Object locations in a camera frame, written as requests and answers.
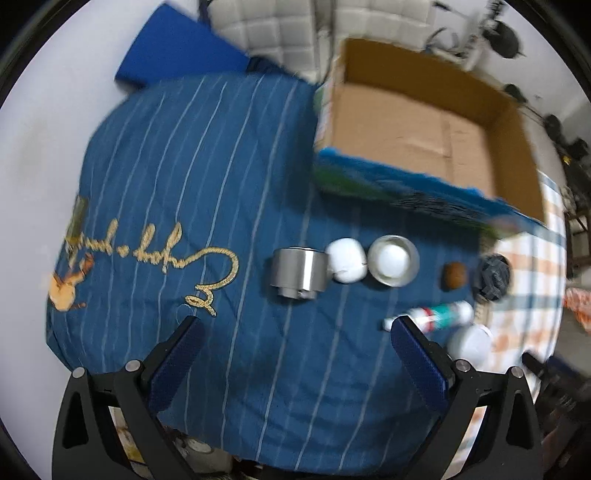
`white bottle cap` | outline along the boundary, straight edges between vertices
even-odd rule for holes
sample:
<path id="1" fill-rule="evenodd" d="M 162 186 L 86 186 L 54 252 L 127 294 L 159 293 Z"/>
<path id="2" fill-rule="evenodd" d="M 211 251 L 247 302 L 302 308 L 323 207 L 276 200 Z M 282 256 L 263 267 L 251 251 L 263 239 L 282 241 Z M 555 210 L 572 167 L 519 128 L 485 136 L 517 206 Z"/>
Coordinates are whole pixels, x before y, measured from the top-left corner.
<path id="1" fill-rule="evenodd" d="M 395 319 L 384 319 L 382 321 L 382 328 L 384 330 L 386 330 L 386 332 L 389 332 L 392 330 L 392 325 L 394 324 L 394 320 Z"/>
<path id="2" fill-rule="evenodd" d="M 400 278 L 410 266 L 410 256 L 399 245 L 386 245 L 378 254 L 376 266 L 384 277 Z"/>
<path id="3" fill-rule="evenodd" d="M 474 320 L 474 308 L 466 301 L 457 301 L 454 303 L 457 311 L 457 320 L 455 323 L 468 325 Z"/>

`embroidery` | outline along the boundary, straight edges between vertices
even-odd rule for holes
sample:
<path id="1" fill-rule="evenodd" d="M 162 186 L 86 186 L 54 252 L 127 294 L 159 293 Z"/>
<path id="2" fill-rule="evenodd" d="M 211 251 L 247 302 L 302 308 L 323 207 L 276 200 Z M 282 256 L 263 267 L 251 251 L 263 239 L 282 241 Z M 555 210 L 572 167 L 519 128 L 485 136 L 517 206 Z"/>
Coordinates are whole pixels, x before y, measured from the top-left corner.
<path id="1" fill-rule="evenodd" d="M 107 234 L 105 235 L 104 240 L 95 240 L 93 238 L 85 237 L 84 245 L 86 248 L 89 248 L 94 251 L 99 251 L 111 255 L 113 253 L 113 245 L 111 242 L 115 237 L 115 233 L 117 232 L 117 228 L 119 227 L 119 222 L 116 218 L 113 218 L 109 224 L 107 229 Z"/>
<path id="2" fill-rule="evenodd" d="M 100 251 L 108 255 L 112 255 L 112 242 L 115 237 L 115 233 L 117 232 L 118 226 L 119 222 L 116 219 L 111 220 L 104 240 L 85 238 L 84 245 L 91 250 Z M 193 307 L 206 309 L 210 315 L 215 317 L 217 313 L 215 309 L 212 307 L 213 291 L 218 290 L 220 288 L 224 288 L 226 285 L 231 283 L 234 280 L 234 278 L 236 278 L 239 267 L 238 257 L 236 256 L 236 254 L 231 250 L 228 250 L 227 248 L 206 247 L 202 248 L 201 250 L 195 252 L 192 255 L 189 255 L 187 258 L 174 257 L 171 254 L 172 249 L 175 245 L 177 245 L 177 243 L 180 242 L 183 236 L 183 228 L 181 227 L 181 224 L 178 222 L 174 225 L 173 231 L 166 239 L 164 248 L 160 251 L 156 250 L 153 252 L 148 252 L 147 249 L 150 246 L 152 240 L 154 239 L 155 233 L 156 226 L 153 223 L 147 225 L 144 229 L 144 232 L 142 233 L 139 242 L 139 247 L 133 252 L 131 252 L 131 254 L 137 259 L 138 262 L 150 263 L 152 265 L 158 265 L 160 262 L 162 262 L 162 273 L 164 273 L 165 275 L 168 273 L 169 266 L 178 269 L 185 268 L 191 263 L 199 260 L 201 257 L 205 257 L 205 255 L 209 254 L 226 255 L 230 259 L 230 261 L 232 262 L 232 266 L 230 268 L 230 272 L 226 277 L 212 284 L 195 285 L 195 290 L 197 290 L 198 292 L 203 292 L 205 294 L 204 299 L 196 295 L 187 295 L 185 297 L 185 301 L 187 302 L 187 304 Z M 122 258 L 127 257 L 127 255 L 129 255 L 130 252 L 129 246 L 127 245 L 122 245 L 120 247 L 115 248 L 114 250 Z"/>
<path id="3" fill-rule="evenodd" d="M 127 245 L 123 245 L 122 247 L 117 247 L 117 253 L 121 258 L 127 257 L 129 255 L 129 247 Z"/>
<path id="4" fill-rule="evenodd" d="M 78 303 L 74 305 L 76 299 L 76 285 L 84 281 L 88 272 L 95 264 L 95 261 L 90 254 L 86 254 L 80 261 L 80 270 L 76 273 L 70 268 L 63 280 L 54 273 L 49 285 L 49 299 L 53 306 L 60 312 L 67 312 L 68 310 L 81 309 L 86 307 L 86 303 Z"/>
<path id="5" fill-rule="evenodd" d="M 68 266 L 74 268 L 78 250 L 82 246 L 82 225 L 86 218 L 86 210 L 88 208 L 88 199 L 78 195 L 74 210 L 72 211 L 72 218 L 66 231 L 66 253 L 68 255 Z"/>
<path id="6" fill-rule="evenodd" d="M 200 297 L 194 296 L 194 295 L 187 295 L 185 297 L 185 301 L 189 305 L 192 305 L 193 307 L 197 307 L 197 308 L 204 308 L 210 313 L 210 315 L 212 317 L 215 317 L 217 315 L 217 313 L 212 307 L 212 302 L 213 302 L 212 290 L 217 290 L 219 288 L 223 288 L 226 285 L 228 285 L 232 280 L 234 280 L 234 278 L 236 278 L 236 275 L 238 273 L 238 257 L 236 256 L 236 254 L 234 252 L 228 250 L 227 248 L 219 248 L 219 247 L 207 247 L 207 248 L 204 248 L 203 250 L 200 250 L 195 255 L 199 255 L 199 254 L 201 254 L 201 257 L 204 255 L 207 255 L 207 254 L 227 255 L 230 258 L 230 260 L 232 261 L 232 269 L 230 270 L 230 273 L 228 274 L 228 276 L 226 276 L 226 278 L 220 280 L 217 283 L 212 283 L 211 285 L 199 285 L 199 284 L 195 285 L 195 290 L 202 291 L 206 295 L 205 300 L 201 299 Z"/>

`small brown ball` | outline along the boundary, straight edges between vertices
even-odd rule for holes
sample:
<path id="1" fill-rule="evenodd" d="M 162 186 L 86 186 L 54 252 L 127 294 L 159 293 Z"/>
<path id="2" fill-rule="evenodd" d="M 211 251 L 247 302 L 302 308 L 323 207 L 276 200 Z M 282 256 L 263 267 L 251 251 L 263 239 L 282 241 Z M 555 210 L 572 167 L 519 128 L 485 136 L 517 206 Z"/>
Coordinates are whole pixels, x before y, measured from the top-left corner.
<path id="1" fill-rule="evenodd" d="M 451 262 L 443 267 L 443 285 L 448 290 L 462 288 L 468 281 L 466 266 L 461 262 Z"/>

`white ball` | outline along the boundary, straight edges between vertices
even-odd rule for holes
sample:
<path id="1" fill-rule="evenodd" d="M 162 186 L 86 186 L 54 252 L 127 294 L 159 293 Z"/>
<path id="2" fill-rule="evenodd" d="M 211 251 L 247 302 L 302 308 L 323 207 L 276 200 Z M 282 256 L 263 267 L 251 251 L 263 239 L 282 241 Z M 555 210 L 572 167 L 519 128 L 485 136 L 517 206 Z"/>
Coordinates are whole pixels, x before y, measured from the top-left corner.
<path id="1" fill-rule="evenodd" d="M 408 252 L 398 245 L 386 245 L 377 257 L 378 271 L 388 278 L 400 278 L 410 266 Z"/>
<path id="2" fill-rule="evenodd" d="M 354 283 L 367 275 L 368 261 L 365 250 L 354 238 L 340 238 L 326 247 L 330 269 L 335 280 Z"/>

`checkered cloth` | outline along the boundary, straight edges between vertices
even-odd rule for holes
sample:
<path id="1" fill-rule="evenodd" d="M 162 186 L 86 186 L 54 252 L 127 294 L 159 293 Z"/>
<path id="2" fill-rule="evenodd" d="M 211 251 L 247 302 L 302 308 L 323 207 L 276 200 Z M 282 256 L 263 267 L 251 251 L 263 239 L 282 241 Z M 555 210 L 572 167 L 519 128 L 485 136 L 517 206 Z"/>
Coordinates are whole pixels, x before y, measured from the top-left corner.
<path id="1" fill-rule="evenodd" d="M 482 370 L 504 373 L 521 365 L 521 354 L 530 351 L 547 359 L 553 352 L 562 318 L 566 288 L 566 229 L 563 203 L 557 185 L 540 173 L 545 222 L 536 235 L 527 233 L 483 245 L 483 253 L 504 255 L 512 267 L 509 294 L 500 302 L 479 306 L 476 321 L 490 328 L 494 350 Z M 527 375 L 534 397 L 538 384 Z M 485 408 L 474 413 L 445 478 L 457 474 L 466 460 L 480 428 Z"/>

